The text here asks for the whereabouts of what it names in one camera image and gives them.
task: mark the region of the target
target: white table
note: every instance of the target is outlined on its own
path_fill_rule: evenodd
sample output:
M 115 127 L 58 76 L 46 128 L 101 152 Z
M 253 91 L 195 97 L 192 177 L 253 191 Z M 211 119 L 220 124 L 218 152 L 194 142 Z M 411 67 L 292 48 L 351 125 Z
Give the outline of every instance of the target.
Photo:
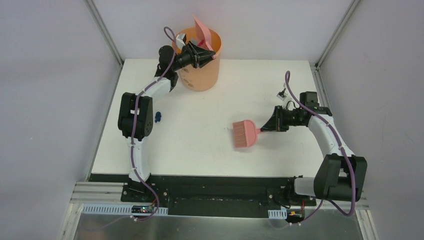
M 128 146 L 118 129 L 124 92 L 136 93 L 152 81 L 157 59 L 127 59 L 114 94 L 94 160 L 94 174 L 128 174 Z M 282 102 L 284 74 L 291 71 L 296 97 L 316 91 L 307 61 L 225 60 L 216 85 L 194 92 L 180 82 L 153 106 L 161 112 L 149 136 L 149 162 L 154 175 L 314 177 L 323 160 L 307 127 L 266 132 L 256 145 L 234 149 L 232 123 L 250 119 L 260 128 Z

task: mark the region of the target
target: gray wall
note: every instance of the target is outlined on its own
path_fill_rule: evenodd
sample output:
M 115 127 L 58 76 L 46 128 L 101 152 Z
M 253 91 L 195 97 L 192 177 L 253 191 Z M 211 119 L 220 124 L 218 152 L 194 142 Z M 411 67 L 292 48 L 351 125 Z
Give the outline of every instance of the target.
M 0 239 L 55 239 L 118 65 L 82 0 L 1 1 L 0 43 Z
M 424 1 L 362 1 L 321 69 L 380 239 L 423 239 Z
M 162 29 L 193 27 L 195 14 L 222 39 L 223 59 L 320 57 L 352 0 L 95 0 L 122 57 L 152 58 Z

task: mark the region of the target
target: blue object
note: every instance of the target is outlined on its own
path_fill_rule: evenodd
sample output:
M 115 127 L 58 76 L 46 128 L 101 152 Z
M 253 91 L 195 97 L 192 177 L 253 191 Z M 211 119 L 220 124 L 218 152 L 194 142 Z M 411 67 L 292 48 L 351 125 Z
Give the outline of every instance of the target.
M 154 122 L 155 123 L 160 122 L 161 118 L 162 118 L 161 112 L 160 111 L 156 112 L 156 115 L 154 116 Z

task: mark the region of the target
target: pink dustpan brush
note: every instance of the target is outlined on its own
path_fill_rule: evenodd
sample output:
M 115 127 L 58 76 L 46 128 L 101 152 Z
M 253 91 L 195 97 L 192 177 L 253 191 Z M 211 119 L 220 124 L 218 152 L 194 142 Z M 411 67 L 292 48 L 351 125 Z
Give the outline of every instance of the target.
M 251 120 L 243 120 L 232 123 L 236 148 L 246 148 L 255 145 L 258 134 L 262 133 L 260 128 Z

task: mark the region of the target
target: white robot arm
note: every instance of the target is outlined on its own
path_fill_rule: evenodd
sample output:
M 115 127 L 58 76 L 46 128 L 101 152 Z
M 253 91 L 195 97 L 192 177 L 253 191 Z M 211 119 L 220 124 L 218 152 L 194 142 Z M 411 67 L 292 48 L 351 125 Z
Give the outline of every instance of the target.
M 163 77 L 162 79 L 157 81 L 158 78 L 159 77 L 155 77 L 153 79 L 152 83 L 154 84 L 152 86 L 149 87 L 148 85 L 146 89 L 142 90 L 144 92 L 143 96 L 152 98 L 153 104 L 155 104 L 156 101 L 158 101 L 167 93 L 169 93 L 172 89 L 171 80 Z M 134 139 L 134 150 L 132 154 L 134 158 L 135 169 L 129 172 L 129 178 L 136 182 L 139 182 L 140 180 L 136 176 L 135 171 L 138 172 L 139 176 L 143 181 L 146 181 L 150 176 L 151 171 L 146 149 L 148 140 L 148 136 L 143 137 L 141 140 Z M 132 144 L 130 136 L 126 138 L 126 144 L 128 145 L 129 154 L 131 154 Z
M 285 94 L 286 88 L 278 94 L 283 103 L 287 103 Z M 274 107 L 274 112 L 268 122 L 261 128 L 262 132 L 286 132 L 291 126 L 306 126 L 313 133 L 319 148 L 321 149 L 323 161 L 315 177 L 294 177 L 288 184 L 285 196 L 311 196 L 317 199 L 348 201 L 352 200 L 351 173 L 349 171 L 346 159 L 339 145 L 347 155 L 352 165 L 355 176 L 355 200 L 361 198 L 361 193 L 367 170 L 365 158 L 355 156 L 355 154 L 346 146 L 339 132 L 334 125 L 332 113 L 329 108 L 318 104 L 318 95 L 316 92 L 306 91 L 300 94 L 299 102 L 312 110 L 316 115 L 312 115 L 302 107 L 289 110 L 286 105 Z M 330 126 L 339 136 L 337 139 Z
M 171 46 L 161 47 L 153 81 L 137 94 L 125 92 L 121 98 L 118 128 L 126 138 L 132 167 L 129 178 L 134 182 L 145 182 L 151 174 L 147 142 L 153 128 L 153 104 L 174 89 L 178 80 L 177 70 L 188 65 L 202 68 L 213 60 L 215 52 L 189 41 L 175 58 L 173 54 Z

